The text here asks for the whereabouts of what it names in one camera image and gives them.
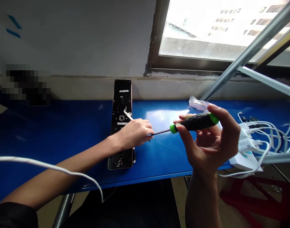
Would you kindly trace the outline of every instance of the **floor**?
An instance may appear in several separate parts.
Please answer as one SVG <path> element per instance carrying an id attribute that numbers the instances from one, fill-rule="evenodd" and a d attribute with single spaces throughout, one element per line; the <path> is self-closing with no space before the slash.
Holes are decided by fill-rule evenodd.
<path id="1" fill-rule="evenodd" d="M 278 167 L 283 173 L 290 178 L 290 164 L 279 164 Z M 263 173 L 258 173 L 256 176 L 285 181 L 282 176 L 271 166 L 264 167 Z M 185 200 L 187 196 L 187 188 L 183 177 L 176 177 L 171 179 L 175 200 L 177 203 L 178 216 L 180 219 L 181 228 L 185 228 Z M 222 189 L 229 189 L 233 182 L 233 178 L 218 177 L 218 191 Z M 278 201 L 281 200 L 281 194 L 269 189 L 269 193 Z M 242 189 L 242 193 L 253 197 L 264 198 L 264 196 L 252 187 L 251 184 L 245 184 Z M 77 193 L 75 195 L 72 209 L 70 214 L 77 210 L 85 200 L 88 192 Z M 57 197 L 38 212 L 38 224 L 39 228 L 51 228 L 54 222 L 56 212 L 60 205 L 62 196 Z M 219 214 L 221 219 L 222 228 L 239 227 L 239 228 L 251 228 L 250 224 L 244 219 L 244 217 L 233 207 L 226 205 L 219 198 Z M 258 215 L 253 215 L 255 219 L 262 224 L 263 227 L 277 228 L 279 223 L 272 219 L 267 219 Z"/>

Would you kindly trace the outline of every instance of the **plastic bag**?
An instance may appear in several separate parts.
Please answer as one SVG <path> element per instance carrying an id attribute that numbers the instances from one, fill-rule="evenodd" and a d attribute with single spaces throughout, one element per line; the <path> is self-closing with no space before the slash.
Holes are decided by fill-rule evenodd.
<path id="1" fill-rule="evenodd" d="M 207 106 L 209 105 L 209 102 L 198 100 L 194 96 L 190 96 L 189 97 L 189 105 L 200 110 L 200 111 L 205 111 L 205 110 L 207 110 Z"/>

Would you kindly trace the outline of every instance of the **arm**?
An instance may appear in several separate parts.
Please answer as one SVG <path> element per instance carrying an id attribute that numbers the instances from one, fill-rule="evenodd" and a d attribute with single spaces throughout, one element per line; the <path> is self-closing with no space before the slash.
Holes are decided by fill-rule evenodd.
<path id="1" fill-rule="evenodd" d="M 196 141 L 189 131 L 175 121 L 193 167 L 185 206 L 186 227 L 219 227 L 217 169 L 238 152 L 240 126 L 223 108 L 209 105 L 223 126 L 197 131 Z M 180 116 L 181 120 L 189 116 Z"/>
<path id="2" fill-rule="evenodd" d="M 153 134 L 148 120 L 130 121 L 122 130 L 109 136 L 99 144 L 73 156 L 61 163 L 59 167 L 71 172 L 85 173 L 98 162 L 122 150 L 142 145 Z M 79 177 L 47 169 L 11 192 L 1 203 L 14 202 L 30 206 L 36 210 L 62 194 Z"/>

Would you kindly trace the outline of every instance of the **blue workbench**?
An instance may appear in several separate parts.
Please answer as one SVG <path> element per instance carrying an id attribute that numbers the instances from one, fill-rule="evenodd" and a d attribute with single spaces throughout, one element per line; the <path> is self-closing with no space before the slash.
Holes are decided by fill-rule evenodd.
<path id="1" fill-rule="evenodd" d="M 270 121 L 279 129 L 290 120 L 290 102 L 212 101 L 237 113 Z M 50 106 L 13 106 L 0 115 L 0 156 L 28 157 L 57 164 L 104 140 L 110 134 L 112 101 L 52 101 Z M 133 118 L 148 119 L 155 132 L 166 130 L 181 114 L 200 113 L 187 101 L 133 101 Z M 108 170 L 107 159 L 88 175 L 102 188 L 171 178 L 192 173 L 179 134 L 156 135 L 136 148 L 132 168 Z M 220 169 L 230 168 L 226 162 Z M 0 162 L 0 200 L 44 169 Z M 89 191 L 95 185 L 80 178 L 67 193 Z"/>

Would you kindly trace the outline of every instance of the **screwdriver handle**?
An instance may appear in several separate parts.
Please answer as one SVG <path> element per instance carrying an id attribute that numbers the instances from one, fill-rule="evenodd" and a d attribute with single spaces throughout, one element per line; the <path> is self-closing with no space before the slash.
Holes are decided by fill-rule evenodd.
<path id="1" fill-rule="evenodd" d="M 200 113 L 185 119 L 181 124 L 189 131 L 201 130 L 215 126 L 219 119 L 210 112 Z M 171 133 L 178 132 L 176 125 L 170 125 Z"/>

